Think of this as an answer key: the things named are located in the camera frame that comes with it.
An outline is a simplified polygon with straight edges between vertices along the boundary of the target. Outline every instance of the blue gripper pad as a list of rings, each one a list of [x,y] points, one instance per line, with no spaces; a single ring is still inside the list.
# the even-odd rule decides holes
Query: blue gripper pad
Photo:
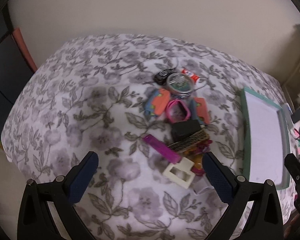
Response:
[[[98,165],[98,155],[95,152],[88,152],[83,160],[69,171],[65,186],[67,198],[71,205],[81,200]]]
[[[228,167],[223,166],[212,152],[203,155],[202,166],[221,201],[230,205],[235,195],[236,182],[234,174]]]

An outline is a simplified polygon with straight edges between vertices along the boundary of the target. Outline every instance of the floral bedsheet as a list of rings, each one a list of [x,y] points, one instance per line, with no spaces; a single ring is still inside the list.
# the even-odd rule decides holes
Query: floral bedsheet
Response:
[[[153,74],[174,67],[201,77],[194,95],[208,103],[211,150],[240,174],[240,90],[247,86],[281,104],[285,98],[277,80],[202,45],[132,34],[77,38],[47,59],[5,123],[2,143],[8,159],[26,178],[42,183],[66,175],[93,150],[99,155],[98,172],[75,208],[96,239],[203,240],[227,205],[214,190],[196,196],[163,177],[168,163],[141,140],[151,133],[171,142],[167,122],[146,118],[143,104],[158,87]],[[290,143],[295,151],[292,138]],[[293,208],[293,182],[278,194],[286,222]],[[250,208],[233,237],[240,234]]]

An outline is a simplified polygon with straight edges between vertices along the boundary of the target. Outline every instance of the tray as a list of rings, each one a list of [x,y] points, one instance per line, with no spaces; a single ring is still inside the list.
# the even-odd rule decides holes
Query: tray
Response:
[[[289,187],[284,158],[290,143],[283,109],[249,88],[242,90],[241,100],[246,128],[243,175],[251,182],[271,179],[276,189]]]

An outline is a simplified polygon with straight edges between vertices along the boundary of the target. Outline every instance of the metal screw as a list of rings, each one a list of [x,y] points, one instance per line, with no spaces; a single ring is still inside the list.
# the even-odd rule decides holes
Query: metal screw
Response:
[[[273,181],[272,181],[272,180],[270,180],[270,179],[267,179],[267,184],[268,184],[268,185],[270,185],[270,186],[273,186],[273,184],[274,184],[274,183],[273,183]]]
[[[27,180],[27,185],[29,185],[29,186],[30,186],[30,185],[32,185],[32,183],[33,183],[33,182],[34,182],[34,180],[33,180],[33,179],[28,179],[28,180]]]
[[[240,181],[240,182],[244,182],[246,180],[246,178],[244,176],[239,175],[237,177],[237,180]]]
[[[65,176],[59,175],[56,177],[56,182],[62,182],[65,179]]]

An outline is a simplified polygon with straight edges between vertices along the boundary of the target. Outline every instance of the beige wall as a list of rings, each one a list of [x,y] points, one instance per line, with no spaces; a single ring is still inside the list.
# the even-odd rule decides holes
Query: beige wall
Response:
[[[87,34],[144,33],[225,51],[283,81],[300,58],[290,0],[10,0],[37,65]]]

